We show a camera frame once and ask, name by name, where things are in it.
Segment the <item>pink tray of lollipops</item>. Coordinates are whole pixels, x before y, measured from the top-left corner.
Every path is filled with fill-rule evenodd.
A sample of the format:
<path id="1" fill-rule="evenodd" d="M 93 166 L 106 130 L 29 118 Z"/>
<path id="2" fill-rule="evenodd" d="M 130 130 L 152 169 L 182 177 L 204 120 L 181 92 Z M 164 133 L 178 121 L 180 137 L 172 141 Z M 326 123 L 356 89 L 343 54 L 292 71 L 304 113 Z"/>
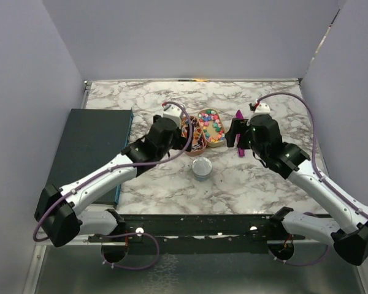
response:
<path id="1" fill-rule="evenodd" d="M 198 118 L 195 116 L 190 116 L 190 118 L 193 126 L 193 139 L 190 150 L 185 151 L 185 153 L 188 156 L 199 156 L 207 147 L 206 137 L 203 131 L 203 125 Z"/>

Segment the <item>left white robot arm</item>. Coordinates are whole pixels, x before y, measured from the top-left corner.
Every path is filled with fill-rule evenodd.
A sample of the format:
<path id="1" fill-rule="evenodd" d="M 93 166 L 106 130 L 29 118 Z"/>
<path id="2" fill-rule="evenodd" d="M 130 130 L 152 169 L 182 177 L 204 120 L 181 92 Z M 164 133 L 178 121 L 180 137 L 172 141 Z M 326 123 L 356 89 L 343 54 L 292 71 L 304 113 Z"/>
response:
<path id="1" fill-rule="evenodd" d="M 44 240 L 55 247 L 72 241 L 85 226 L 80 215 L 96 199 L 159 164 L 171 161 L 170 150 L 187 151 L 193 137 L 190 119 L 182 136 L 182 119 L 154 116 L 149 132 L 130 143 L 107 164 L 84 178 L 63 187 L 45 186 L 37 203 L 34 218 Z"/>

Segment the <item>silver jar lid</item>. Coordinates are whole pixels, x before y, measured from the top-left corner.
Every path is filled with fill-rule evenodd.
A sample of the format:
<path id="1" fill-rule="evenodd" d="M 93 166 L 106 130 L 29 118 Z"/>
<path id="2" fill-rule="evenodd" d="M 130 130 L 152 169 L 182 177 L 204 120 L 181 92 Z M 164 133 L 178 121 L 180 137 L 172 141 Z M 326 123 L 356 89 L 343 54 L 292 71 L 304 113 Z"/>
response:
<path id="1" fill-rule="evenodd" d="M 208 174 L 212 172 L 212 162 L 206 157 L 199 157 L 193 160 L 192 171 L 198 174 Z"/>

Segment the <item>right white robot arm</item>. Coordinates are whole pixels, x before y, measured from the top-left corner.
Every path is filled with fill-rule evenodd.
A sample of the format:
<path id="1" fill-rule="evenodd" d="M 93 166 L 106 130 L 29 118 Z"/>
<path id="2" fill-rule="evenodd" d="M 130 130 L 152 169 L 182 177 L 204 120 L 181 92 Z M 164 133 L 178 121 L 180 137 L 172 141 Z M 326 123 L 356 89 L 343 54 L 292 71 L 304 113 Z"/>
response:
<path id="1" fill-rule="evenodd" d="M 233 118 L 225 139 L 229 148 L 250 149 L 265 168 L 304 190 L 330 215 L 321 219 L 283 207 L 270 217 L 275 239 L 308 237 L 332 246 L 349 264 L 362 265 L 368 257 L 368 206 L 316 169 L 298 145 L 284 142 L 276 120 L 268 114 Z"/>

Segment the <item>clear glass jar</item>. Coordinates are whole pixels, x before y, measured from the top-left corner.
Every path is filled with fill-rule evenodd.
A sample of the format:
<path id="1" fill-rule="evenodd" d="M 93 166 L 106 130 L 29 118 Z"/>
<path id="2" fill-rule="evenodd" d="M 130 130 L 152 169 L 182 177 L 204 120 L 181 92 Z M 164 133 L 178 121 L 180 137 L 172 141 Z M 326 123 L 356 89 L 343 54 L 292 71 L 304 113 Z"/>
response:
<path id="1" fill-rule="evenodd" d="M 208 180 L 211 177 L 212 172 L 210 172 L 208 174 L 204 174 L 204 175 L 203 174 L 198 174 L 198 173 L 195 173 L 194 172 L 193 175 L 194 175 L 194 178 L 195 178 L 196 181 L 203 182 L 203 181 Z"/>

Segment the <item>tan tray of star candies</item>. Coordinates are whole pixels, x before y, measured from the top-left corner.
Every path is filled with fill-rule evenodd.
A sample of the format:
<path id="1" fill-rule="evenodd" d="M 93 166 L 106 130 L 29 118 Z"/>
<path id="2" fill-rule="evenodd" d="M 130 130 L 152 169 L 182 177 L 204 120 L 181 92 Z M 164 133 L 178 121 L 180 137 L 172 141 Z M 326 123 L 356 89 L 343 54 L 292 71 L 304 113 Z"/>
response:
<path id="1" fill-rule="evenodd" d="M 198 120 L 205 135 L 208 147 L 215 148 L 225 144 L 226 129 L 219 113 L 214 108 L 206 108 L 198 112 Z"/>

